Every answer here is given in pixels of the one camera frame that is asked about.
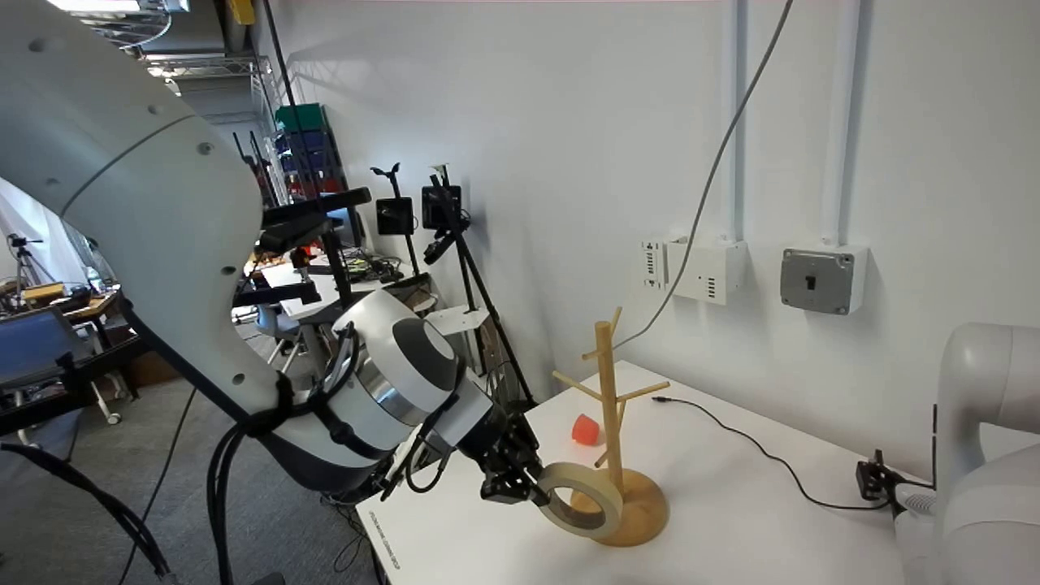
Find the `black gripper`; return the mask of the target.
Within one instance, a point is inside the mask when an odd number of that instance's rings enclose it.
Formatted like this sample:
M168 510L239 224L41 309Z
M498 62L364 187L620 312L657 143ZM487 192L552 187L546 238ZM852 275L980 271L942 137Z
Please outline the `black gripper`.
M484 483L480 498L495 504L538 501L538 440L524 414L495 408L471 435L471 458Z

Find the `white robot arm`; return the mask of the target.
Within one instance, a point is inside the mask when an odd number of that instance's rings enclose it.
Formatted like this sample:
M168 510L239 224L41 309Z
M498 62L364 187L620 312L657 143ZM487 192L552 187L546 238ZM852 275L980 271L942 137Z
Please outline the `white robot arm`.
M346 354L291 389L232 324L259 197L232 143L98 29L0 0L0 179L98 243L130 319L307 491L360 501L403 440L461 453L487 501L546 498L538 441L384 291L339 317Z

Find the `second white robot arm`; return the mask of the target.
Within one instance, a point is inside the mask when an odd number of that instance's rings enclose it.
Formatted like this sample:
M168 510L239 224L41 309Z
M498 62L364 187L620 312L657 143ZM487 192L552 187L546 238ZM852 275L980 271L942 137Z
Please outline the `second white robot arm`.
M939 363L935 491L895 516L904 585L1040 585L1040 447L989 457L980 428L1040 434L1040 329L961 324Z

